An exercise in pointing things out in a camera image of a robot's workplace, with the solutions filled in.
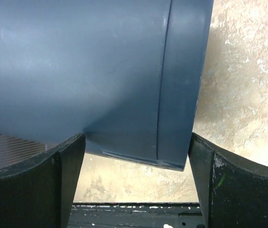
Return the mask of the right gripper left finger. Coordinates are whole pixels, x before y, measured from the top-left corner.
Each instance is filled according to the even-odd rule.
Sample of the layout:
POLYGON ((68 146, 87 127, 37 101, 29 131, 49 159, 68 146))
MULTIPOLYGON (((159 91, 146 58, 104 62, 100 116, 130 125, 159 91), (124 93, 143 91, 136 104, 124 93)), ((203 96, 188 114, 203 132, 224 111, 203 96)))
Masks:
POLYGON ((0 228, 66 228, 85 154, 75 134, 59 145, 0 169, 0 228))

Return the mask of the dark blue round bin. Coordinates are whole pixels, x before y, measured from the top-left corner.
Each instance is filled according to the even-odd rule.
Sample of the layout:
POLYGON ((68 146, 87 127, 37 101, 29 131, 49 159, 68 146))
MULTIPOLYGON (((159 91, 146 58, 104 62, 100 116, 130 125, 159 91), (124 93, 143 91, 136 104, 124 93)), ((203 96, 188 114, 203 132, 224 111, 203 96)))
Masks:
POLYGON ((0 0, 0 134, 182 171, 211 0, 0 0))

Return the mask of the grey ribbed square bin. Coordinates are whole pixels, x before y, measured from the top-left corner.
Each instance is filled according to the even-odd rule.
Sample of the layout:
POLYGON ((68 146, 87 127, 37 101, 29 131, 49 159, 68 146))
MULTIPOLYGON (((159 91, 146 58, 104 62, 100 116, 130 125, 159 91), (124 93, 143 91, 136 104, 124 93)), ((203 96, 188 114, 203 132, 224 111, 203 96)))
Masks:
POLYGON ((37 142, 0 135, 0 168, 25 160, 46 148, 37 142))

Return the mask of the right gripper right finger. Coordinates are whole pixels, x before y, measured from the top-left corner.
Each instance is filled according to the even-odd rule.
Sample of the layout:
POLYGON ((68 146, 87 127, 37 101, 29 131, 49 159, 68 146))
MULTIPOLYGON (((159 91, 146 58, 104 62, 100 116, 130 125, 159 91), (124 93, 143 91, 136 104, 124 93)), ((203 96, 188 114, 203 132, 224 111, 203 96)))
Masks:
POLYGON ((188 156, 207 228, 268 228, 268 166, 195 133, 188 156))

